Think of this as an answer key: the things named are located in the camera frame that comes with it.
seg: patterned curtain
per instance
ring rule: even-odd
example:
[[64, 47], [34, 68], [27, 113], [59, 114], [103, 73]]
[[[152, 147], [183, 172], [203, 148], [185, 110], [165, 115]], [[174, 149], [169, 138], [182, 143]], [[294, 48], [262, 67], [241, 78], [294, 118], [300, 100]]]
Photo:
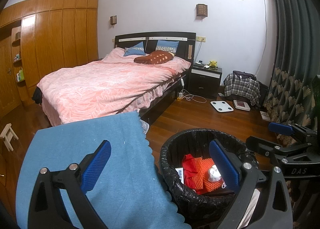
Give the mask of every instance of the patterned curtain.
[[[271, 121], [317, 128], [312, 80], [320, 73], [320, 16], [311, 0], [275, 0], [278, 37], [264, 106]], [[286, 146], [292, 138], [279, 135]]]

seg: brown polka dot pillow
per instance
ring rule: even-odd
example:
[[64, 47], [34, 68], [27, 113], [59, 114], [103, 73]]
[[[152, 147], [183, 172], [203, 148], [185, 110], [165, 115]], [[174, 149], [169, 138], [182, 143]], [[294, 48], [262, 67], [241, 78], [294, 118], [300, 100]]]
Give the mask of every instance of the brown polka dot pillow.
[[133, 61], [138, 64], [160, 65], [170, 61], [174, 57], [174, 53], [156, 50], [148, 56], [136, 57]]

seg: trash can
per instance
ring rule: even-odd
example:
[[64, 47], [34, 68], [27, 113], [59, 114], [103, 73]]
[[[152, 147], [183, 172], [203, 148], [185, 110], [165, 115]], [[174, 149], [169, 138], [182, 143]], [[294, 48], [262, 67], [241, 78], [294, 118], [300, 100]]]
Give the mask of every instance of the trash can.
[[212, 129], [190, 129], [173, 135], [161, 148], [159, 167], [162, 177], [168, 186], [172, 200], [178, 206], [178, 212], [185, 217], [185, 222], [193, 228], [207, 225], [219, 220], [227, 206], [234, 198], [229, 192], [222, 195], [198, 195], [182, 184], [175, 168], [182, 167], [184, 155], [210, 158], [209, 144], [218, 139], [228, 151], [236, 154], [244, 163], [258, 167], [254, 152], [247, 149], [244, 142], [230, 134]]

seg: chair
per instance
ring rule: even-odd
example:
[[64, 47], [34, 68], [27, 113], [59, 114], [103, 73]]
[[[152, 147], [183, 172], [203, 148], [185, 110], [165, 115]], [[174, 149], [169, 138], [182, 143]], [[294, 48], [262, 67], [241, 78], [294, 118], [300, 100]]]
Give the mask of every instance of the chair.
[[0, 139], [4, 139], [4, 144], [7, 147], [8, 151], [13, 151], [13, 147], [10, 144], [12, 137], [16, 140], [19, 139], [18, 136], [12, 130], [11, 123], [9, 123], [4, 127], [3, 131], [0, 134]]

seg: paper label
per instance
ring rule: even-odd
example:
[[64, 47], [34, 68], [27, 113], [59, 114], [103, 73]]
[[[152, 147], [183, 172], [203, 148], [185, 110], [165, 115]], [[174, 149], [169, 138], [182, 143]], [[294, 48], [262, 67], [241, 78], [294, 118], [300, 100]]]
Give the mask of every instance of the paper label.
[[268, 116], [269, 117], [269, 114], [264, 112], [264, 111], [260, 111], [261, 115], [264, 115], [264, 116]]
[[270, 117], [268, 116], [264, 116], [264, 115], [261, 115], [262, 119], [265, 120], [265, 121], [271, 121]]
[[184, 184], [184, 180], [183, 180], [183, 168], [176, 168], [176, 171], [179, 174], [179, 178], [181, 180], [181, 183]]

